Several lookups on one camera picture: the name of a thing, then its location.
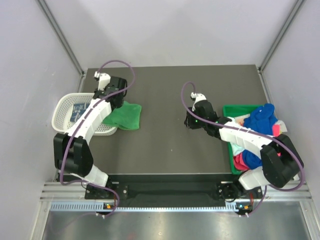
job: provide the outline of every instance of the metal frame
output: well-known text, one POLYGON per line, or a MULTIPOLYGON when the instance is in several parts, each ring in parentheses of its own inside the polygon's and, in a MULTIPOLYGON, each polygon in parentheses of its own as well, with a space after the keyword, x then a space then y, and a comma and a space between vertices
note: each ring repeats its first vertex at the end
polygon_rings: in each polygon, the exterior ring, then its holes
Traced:
POLYGON ((35 0, 39 5, 41 11, 43 12, 45 18, 50 23, 53 31, 55 32, 57 38, 59 39, 62 47, 64 48, 66 54, 69 56, 71 62, 73 63, 75 69, 79 72, 80 75, 84 74, 84 70, 82 69, 79 61, 77 60, 74 52, 72 51, 65 35, 63 34, 62 30, 60 29, 55 17, 53 16, 48 4, 45 0, 35 0))
MULTIPOLYGON (((78 92, 82 91, 83 82, 85 79, 86 73, 83 71, 82 67, 80 66, 76 56, 74 55, 68 41, 66 40, 63 32, 61 31, 57 21, 55 20, 53 14, 51 13, 47 3, 45 0, 36 0, 40 9, 44 13, 45 17, 49 21, 50 25, 52 26, 54 32, 56 33, 59 41, 61 42, 63 48, 65 49, 66 53, 70 57, 70 60, 74 64, 77 71, 80 73, 80 81, 78 86, 78 92)), ((262 64, 258 67, 257 71, 260 76, 260 80, 264 89, 264 93, 266 95, 267 101, 272 102, 270 91, 266 84, 266 80, 263 75, 263 71, 268 65, 269 61, 271 60, 272 56, 274 55, 275 51, 277 50, 280 42, 282 41, 284 35, 288 31, 288 28, 293 23, 296 15, 298 14, 299 10, 303 6, 305 0, 297 0, 287 17, 285 23, 283 24, 280 32, 278 33, 277 37, 275 38, 272 46, 270 47, 269 51, 267 52, 262 64)), ((287 184, 286 188, 292 188, 293 186, 297 185, 297 181, 291 181, 287 184)), ((100 204, 101 202, 106 202, 108 200, 85 200, 86 190, 81 186, 80 183, 74 183, 72 185, 62 186, 59 182, 46 182, 43 187, 43 191, 41 193, 38 212, 36 221, 32 230, 32 234, 30 239, 31 240, 41 240, 43 238, 45 226, 47 223, 49 211, 52 208, 52 204, 55 206, 63 206, 64 203, 72 203, 76 205, 86 205, 86 206, 94 206, 96 204, 100 204)), ((237 200, 238 202, 246 202, 250 201, 249 199, 241 199, 237 200)), ((294 192, 281 192, 277 191, 271 187, 267 187, 267 194, 265 200, 267 202, 299 202, 301 205, 301 211, 305 218, 306 226, 309 230, 310 236, 313 240, 320 239, 320 218, 314 202, 312 200, 312 196, 310 194, 309 188, 305 183, 299 190, 294 192)), ((119 211, 186 211, 184 208, 176 208, 176 209, 165 209, 165 208, 157 208, 157 209, 128 209, 128 208, 119 208, 119 211)), ((194 209, 187 209, 188 211, 196 211, 196 212, 212 212, 214 209, 212 208, 194 208, 194 209)))
POLYGON ((297 16, 299 10, 303 6, 306 0, 297 0, 292 7, 290 14, 288 15, 287 19, 285 20, 283 26, 281 27, 278 35, 276 36, 274 42, 272 43, 269 51, 267 52, 266 56, 264 57, 261 66, 258 68, 261 72, 263 72, 269 63, 271 57, 274 55, 275 51, 277 50, 280 42, 284 38, 286 32, 288 31, 289 27, 293 23, 295 17, 297 16))

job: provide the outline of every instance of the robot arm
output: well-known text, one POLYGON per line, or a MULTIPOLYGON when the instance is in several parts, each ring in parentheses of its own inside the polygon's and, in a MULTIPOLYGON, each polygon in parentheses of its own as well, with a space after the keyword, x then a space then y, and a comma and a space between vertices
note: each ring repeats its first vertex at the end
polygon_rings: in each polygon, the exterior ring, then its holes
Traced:
MULTIPOLYGON (((227 117, 218 117, 217 113, 213 110, 211 103, 207 101, 203 94, 192 92, 191 99, 194 100, 194 104, 192 107, 189 107, 189 110, 200 118, 225 126, 236 127, 243 130, 247 129, 232 122, 227 117)), ((239 177, 238 183, 240 183, 244 190, 251 190, 269 184, 282 188, 300 171, 295 160, 292 159, 282 147, 278 146, 270 139, 227 127, 218 127, 208 124, 196 119, 188 112, 184 124, 190 129, 203 128, 210 136, 222 141, 237 144, 254 153, 261 159, 261 167, 248 170, 239 177)), ((280 136, 273 138, 276 138, 288 147, 298 157, 301 165, 304 166, 288 136, 281 134, 280 136)))
POLYGON ((101 122, 114 109, 123 105, 126 92, 119 93, 106 100, 101 99, 124 89, 127 86, 127 81, 120 77, 99 72, 94 74, 94 78, 99 81, 98 88, 94 92, 89 107, 70 129, 63 134, 57 133, 53 139, 54 165, 57 169, 61 169, 68 141, 75 133, 71 148, 68 150, 65 171, 82 180, 105 187, 109 177, 94 165, 89 142, 101 122))

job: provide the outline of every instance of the dark tabletop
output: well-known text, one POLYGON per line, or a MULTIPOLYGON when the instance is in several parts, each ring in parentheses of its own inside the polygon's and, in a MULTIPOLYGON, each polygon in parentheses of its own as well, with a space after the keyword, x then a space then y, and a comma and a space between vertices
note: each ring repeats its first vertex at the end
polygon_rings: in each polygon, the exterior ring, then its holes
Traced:
MULTIPOLYGON (((180 92, 193 81, 218 116, 224 105, 264 104, 267 100, 255 65, 135 67, 136 82, 125 100, 142 106, 139 130, 118 129, 94 136, 94 164, 109 174, 230 173, 227 144, 203 129, 187 129, 180 92)), ((95 68, 87 71, 83 92, 98 86, 95 68)), ((128 68, 106 68, 111 76, 132 80, 128 68)), ((185 101, 192 106, 189 86, 185 101)))

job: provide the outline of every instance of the white wall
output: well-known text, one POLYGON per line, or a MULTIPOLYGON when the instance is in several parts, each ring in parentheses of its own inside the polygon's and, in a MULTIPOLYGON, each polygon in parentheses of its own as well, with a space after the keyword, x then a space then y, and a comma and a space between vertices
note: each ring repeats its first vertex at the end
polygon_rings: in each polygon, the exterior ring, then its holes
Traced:
POLYGON ((305 1, 264 75, 320 213, 320 1, 305 1))
POLYGON ((1 1, 0 32, 0 235, 23 240, 55 173, 54 108, 80 76, 36 1, 1 1))
POLYGON ((85 69, 259 66, 296 0, 46 1, 85 69))

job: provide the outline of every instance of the clothing pile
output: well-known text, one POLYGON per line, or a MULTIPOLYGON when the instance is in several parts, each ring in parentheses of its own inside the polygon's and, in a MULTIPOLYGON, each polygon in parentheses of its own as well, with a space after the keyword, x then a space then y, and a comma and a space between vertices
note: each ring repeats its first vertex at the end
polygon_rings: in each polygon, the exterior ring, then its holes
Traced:
MULTIPOLYGON (((266 103, 264 106, 257 107, 251 114, 229 118, 239 125, 258 133, 277 137, 281 133, 286 132, 287 129, 284 122, 278 120, 274 113, 275 106, 266 103)), ((246 171, 262 166, 261 159, 252 152, 245 150, 243 147, 234 143, 231 143, 231 147, 233 164, 236 169, 246 171)))

